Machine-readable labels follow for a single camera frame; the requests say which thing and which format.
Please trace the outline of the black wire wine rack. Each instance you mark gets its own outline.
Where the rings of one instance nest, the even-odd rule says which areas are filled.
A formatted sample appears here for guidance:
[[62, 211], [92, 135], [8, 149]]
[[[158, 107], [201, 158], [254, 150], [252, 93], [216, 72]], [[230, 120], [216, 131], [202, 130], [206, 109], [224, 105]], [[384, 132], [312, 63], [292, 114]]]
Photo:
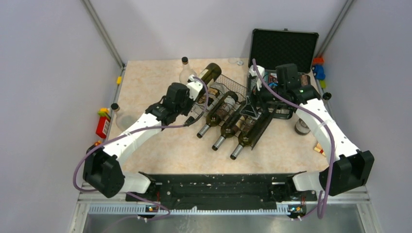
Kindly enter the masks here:
[[[229, 114], [225, 117], [225, 119], [224, 119], [218, 126], [215, 126], [215, 127], [221, 128], [221, 126], [225, 123], [225, 121], [229, 118], [229, 116], [230, 116], [233, 112], [236, 111], [236, 109], [239, 107], [240, 103], [246, 99], [246, 96], [245, 96], [245, 95], [246, 95], [246, 88], [245, 88], [244, 86], [236, 83], [235, 81], [229, 79], [228, 77], [226, 77], [226, 76], [224, 76], [224, 75], [221, 75], [221, 76], [216, 80], [215, 83], [222, 83], [222, 84], [225, 85], [225, 87], [226, 87], [226, 92], [227, 92], [227, 91], [233, 91], [233, 92], [235, 92], [235, 93], [238, 95], [238, 97], [239, 97], [239, 99], [238, 99], [238, 101], [236, 102], [235, 106], [230, 110]], [[264, 112], [265, 110], [268, 110], [268, 109], [265, 109], [265, 110], [264, 110], [263, 108], [260, 108], [260, 109], [257, 109], [257, 110], [258, 110], [258, 113], [259, 113], [259, 115], [260, 115], [260, 113], [262, 113], [262, 112]], [[270, 112], [271, 112], [271, 118], [272, 118], [273, 115], [276, 113], [276, 111], [270, 111]], [[241, 131], [242, 131], [242, 129], [244, 128], [244, 126], [245, 126], [245, 122], [244, 122], [244, 124], [242, 125], [241, 129], [235, 134], [234, 137], [236, 137], [236, 138], [238, 139], [238, 136], [239, 136], [239, 134], [241, 133]]]

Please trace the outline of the green wine bottle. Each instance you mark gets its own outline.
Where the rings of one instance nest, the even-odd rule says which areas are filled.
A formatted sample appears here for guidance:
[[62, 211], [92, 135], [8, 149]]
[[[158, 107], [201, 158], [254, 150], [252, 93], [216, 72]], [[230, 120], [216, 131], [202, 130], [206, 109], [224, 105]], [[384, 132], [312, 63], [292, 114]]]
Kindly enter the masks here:
[[323, 100], [326, 100], [326, 101], [330, 100], [331, 97], [332, 97], [332, 94], [331, 94], [330, 92], [325, 92], [325, 93], [322, 95], [322, 99], [323, 99]]
[[236, 111], [233, 112], [221, 126], [221, 135], [212, 146], [212, 149], [214, 151], [217, 151], [226, 139], [234, 137], [235, 134], [241, 129], [242, 125], [248, 117], [242, 114], [242, 110], [246, 105], [247, 101], [242, 101]]
[[264, 112], [260, 113], [257, 119], [248, 117], [245, 122], [244, 128], [238, 136], [238, 145], [231, 153], [230, 159], [236, 160], [240, 152], [245, 147], [251, 147], [253, 149], [257, 141], [266, 130], [270, 121], [271, 112], [269, 110], [265, 110]]
[[220, 98], [218, 103], [208, 112], [206, 123], [196, 136], [202, 138], [211, 127], [218, 126], [235, 106], [238, 99], [239, 97], [235, 92], [227, 91]]

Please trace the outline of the green wine bottle back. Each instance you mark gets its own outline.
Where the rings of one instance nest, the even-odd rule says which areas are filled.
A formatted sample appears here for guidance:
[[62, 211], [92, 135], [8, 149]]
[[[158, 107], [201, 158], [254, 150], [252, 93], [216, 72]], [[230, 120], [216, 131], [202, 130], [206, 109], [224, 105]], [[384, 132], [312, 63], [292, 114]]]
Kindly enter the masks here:
[[236, 160], [240, 152], [245, 147], [251, 147], [253, 149], [257, 141], [266, 130], [270, 121], [271, 112], [269, 110], [265, 110], [264, 112], [260, 113], [257, 119], [248, 117], [245, 122], [244, 128], [238, 136], [238, 145], [231, 153], [230, 159]]

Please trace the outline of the dark bottle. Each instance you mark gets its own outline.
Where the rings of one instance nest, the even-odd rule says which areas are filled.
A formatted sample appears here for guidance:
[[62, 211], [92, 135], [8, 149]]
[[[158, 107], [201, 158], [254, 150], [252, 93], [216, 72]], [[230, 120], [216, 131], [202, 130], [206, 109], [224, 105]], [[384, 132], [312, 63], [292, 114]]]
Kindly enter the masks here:
[[200, 72], [197, 77], [203, 80], [208, 87], [211, 87], [221, 75], [221, 73], [222, 69], [218, 64], [210, 63], [205, 67], [205, 69]]

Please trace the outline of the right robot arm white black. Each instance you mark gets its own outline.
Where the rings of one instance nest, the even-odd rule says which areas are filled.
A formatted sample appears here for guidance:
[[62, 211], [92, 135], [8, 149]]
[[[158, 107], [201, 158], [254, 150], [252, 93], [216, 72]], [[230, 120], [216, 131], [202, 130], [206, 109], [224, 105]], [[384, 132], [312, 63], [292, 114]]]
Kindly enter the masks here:
[[303, 85], [295, 64], [276, 67], [277, 85], [270, 87], [264, 78], [265, 68], [252, 64], [248, 77], [252, 82], [249, 96], [259, 103], [279, 101], [289, 105], [314, 135], [329, 161], [323, 171], [301, 172], [292, 176], [285, 194], [298, 200], [305, 191], [323, 191], [336, 196], [366, 185], [375, 161], [368, 150], [352, 143], [324, 106], [319, 92], [311, 84]]

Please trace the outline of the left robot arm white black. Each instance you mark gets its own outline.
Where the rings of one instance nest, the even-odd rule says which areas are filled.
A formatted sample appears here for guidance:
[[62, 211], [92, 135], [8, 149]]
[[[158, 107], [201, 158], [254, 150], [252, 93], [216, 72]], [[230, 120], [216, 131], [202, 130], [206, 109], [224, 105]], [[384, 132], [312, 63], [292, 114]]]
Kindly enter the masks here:
[[82, 160], [83, 180], [107, 198], [119, 192], [135, 192], [143, 200], [154, 198], [156, 188], [143, 173], [126, 173], [121, 164], [143, 143], [165, 128], [173, 128], [179, 115], [188, 115], [198, 98], [207, 93], [207, 84], [200, 79], [184, 85], [172, 83], [159, 102], [118, 137], [88, 149]]

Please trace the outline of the square clear liquor bottle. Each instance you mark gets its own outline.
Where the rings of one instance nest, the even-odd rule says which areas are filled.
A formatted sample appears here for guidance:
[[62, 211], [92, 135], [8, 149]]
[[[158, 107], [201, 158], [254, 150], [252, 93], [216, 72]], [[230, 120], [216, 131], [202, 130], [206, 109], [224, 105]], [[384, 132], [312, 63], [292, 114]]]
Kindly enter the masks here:
[[211, 110], [218, 103], [225, 92], [225, 85], [223, 85], [222, 83], [214, 83], [211, 87], [208, 88], [208, 98], [206, 98], [206, 94], [204, 94], [195, 104], [192, 111], [194, 115], [199, 115], [202, 112], [205, 102], [207, 102], [206, 111]]

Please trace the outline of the green wine bottle front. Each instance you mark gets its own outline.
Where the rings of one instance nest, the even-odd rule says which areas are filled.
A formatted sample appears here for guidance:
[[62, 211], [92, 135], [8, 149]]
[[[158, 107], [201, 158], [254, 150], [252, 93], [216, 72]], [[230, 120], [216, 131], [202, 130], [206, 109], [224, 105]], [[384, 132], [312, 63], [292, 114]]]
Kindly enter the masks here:
[[238, 99], [239, 97], [235, 92], [227, 91], [220, 98], [218, 103], [208, 112], [206, 123], [196, 136], [202, 138], [211, 127], [218, 126], [235, 106]]

